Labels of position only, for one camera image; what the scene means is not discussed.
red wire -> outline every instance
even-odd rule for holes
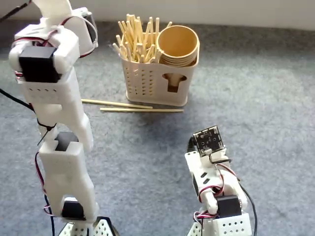
[[[58,32],[58,30],[53,30],[53,31],[51,31],[51,32],[49,33],[47,39],[42,43],[42,46],[45,47],[46,44],[48,43],[49,39],[51,39],[51,37],[52,37],[55,33],[57,33],[57,32]]]
[[[36,171],[37,171],[37,175],[39,177],[39,180],[40,180],[40,184],[41,184],[41,187],[44,191],[44,193],[46,194],[46,190],[44,189],[44,185],[45,185],[45,182],[44,182],[44,178],[40,172],[40,169],[39,169],[39,166],[38,166],[38,162],[37,162],[37,156],[38,156],[39,152],[36,153],[35,155],[35,167],[36,167]]]
[[[86,57],[86,56],[90,55],[92,52],[94,52],[94,50],[92,50],[92,51],[91,51],[91,52],[89,52],[89,53],[86,53],[86,54],[81,55],[81,56],[80,56],[80,58],[84,58],[84,57]]]
[[[29,40],[29,41],[32,41],[32,40],[41,40],[41,41],[43,41],[43,43],[46,41],[45,39],[39,38],[39,37],[21,37],[21,38],[16,39],[13,43],[18,42],[18,41],[22,41],[22,40]]]
[[[221,190],[223,189],[223,187],[220,187],[218,185],[210,185],[210,186],[207,186],[207,187],[204,187],[203,189],[200,190],[199,194],[198,194],[198,198],[199,198],[199,201],[202,203],[202,200],[201,200],[201,193],[204,192],[205,190],[209,189],[209,188],[219,188],[220,191],[218,193],[216,193],[215,195],[218,195]]]
[[[70,20],[72,17],[73,17],[73,16],[64,19],[64,20],[60,23],[60,25],[61,25],[61,26],[65,25],[65,23],[67,23],[67,21]]]
[[[222,166],[223,168],[225,168],[227,171],[229,171],[232,175],[236,176],[235,172],[232,171],[231,169],[229,169],[227,166],[223,165],[223,164],[217,164],[218,166]]]

white wire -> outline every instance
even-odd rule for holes
[[[229,167],[227,167],[225,164],[219,163],[218,166],[222,166],[223,168],[227,169],[231,174],[236,176],[236,173]]]
[[[196,222],[196,223],[198,223],[198,224],[200,224],[201,225],[201,223],[197,220],[197,218],[196,218],[196,214],[200,214],[200,212],[199,211],[195,211],[194,213],[193,213],[193,220]]]
[[[89,22],[87,19],[85,19],[85,18],[83,18],[83,17],[81,17],[81,16],[71,16],[71,17],[80,18],[81,20],[84,20],[89,26],[92,27],[92,29],[93,29],[94,32],[95,32],[95,40],[94,40],[94,42],[93,42],[93,46],[94,46],[93,50],[94,50],[94,49],[96,48],[96,44],[97,44],[97,42],[98,42],[98,33],[97,33],[97,30],[96,30],[96,28],[94,27],[94,25],[93,25],[91,22]]]

wooden chopstick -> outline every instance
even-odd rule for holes
[[[168,28],[168,27],[172,26],[172,24],[173,24],[173,22],[170,21],[170,22],[167,24],[166,27]]]
[[[118,45],[120,46],[122,43],[122,39],[120,38],[119,34],[116,35],[116,38],[117,38]]]
[[[151,28],[150,28],[150,43],[154,44],[153,42],[153,36],[154,36],[154,30],[153,30],[153,17],[149,17],[149,21],[151,22]]]
[[[148,36],[149,36],[150,29],[151,29],[151,22],[148,22],[146,33],[144,35],[143,47],[147,46],[147,41],[148,41]]]
[[[117,46],[116,43],[113,43],[114,49],[116,50],[116,52],[125,60],[127,60],[125,54],[120,50],[120,48]]]
[[[158,38],[158,33],[159,33],[159,17],[156,17],[156,35],[155,35],[155,41]]]
[[[125,46],[126,46],[126,49],[127,49],[127,58],[128,58],[128,60],[129,60],[129,61],[133,61],[132,56],[131,56],[131,51],[130,51],[129,43],[128,43],[128,42],[125,42]]]
[[[183,112],[183,109],[100,108],[104,112]]]
[[[92,103],[98,105],[112,105],[118,107],[134,107],[134,108],[141,108],[141,109],[152,109],[153,107],[150,106],[142,106],[142,105],[135,105],[135,104],[128,104],[128,103],[120,103],[120,102],[109,102],[109,101],[100,101],[100,100],[91,100],[91,99],[81,99],[83,103]]]

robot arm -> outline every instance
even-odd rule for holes
[[[201,230],[207,236],[251,236],[250,218],[245,213],[248,200],[225,152],[216,126],[194,133],[189,141],[185,158],[203,206],[194,216],[196,224],[202,219]]]
[[[56,217],[75,223],[73,234],[81,229],[82,235],[93,235],[98,204],[84,155],[93,147],[93,136],[73,65],[97,47],[97,32],[86,8],[72,10],[68,0],[34,3],[43,18],[15,35],[9,61],[44,138],[38,154],[50,208]],[[58,123],[71,132],[59,132]]]

cup rim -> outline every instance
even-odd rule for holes
[[[165,52],[163,51],[163,49],[159,46],[159,38],[160,38],[161,34],[163,33],[163,31],[168,30],[168,29],[173,28],[173,27],[186,28],[186,29],[190,30],[190,31],[195,35],[195,37],[196,37],[196,39],[197,39],[197,43],[196,43],[196,46],[194,47],[194,49],[193,49],[189,54],[186,54],[186,55],[183,55],[183,56],[180,56],[180,57],[174,57],[174,56],[171,56],[171,55],[165,53]],[[173,59],[183,59],[183,58],[189,57],[191,54],[193,54],[193,53],[198,49],[199,43],[200,43],[200,42],[199,42],[199,38],[198,38],[197,33],[196,33],[193,29],[191,29],[191,28],[189,28],[189,27],[187,27],[187,26],[181,26],[181,25],[174,25],[174,26],[170,26],[170,27],[167,27],[167,28],[163,29],[163,30],[158,34],[158,36],[157,36],[157,41],[156,41],[157,49],[160,50],[160,51],[163,51],[163,53],[162,53],[163,55],[166,55],[167,57],[173,58]]]

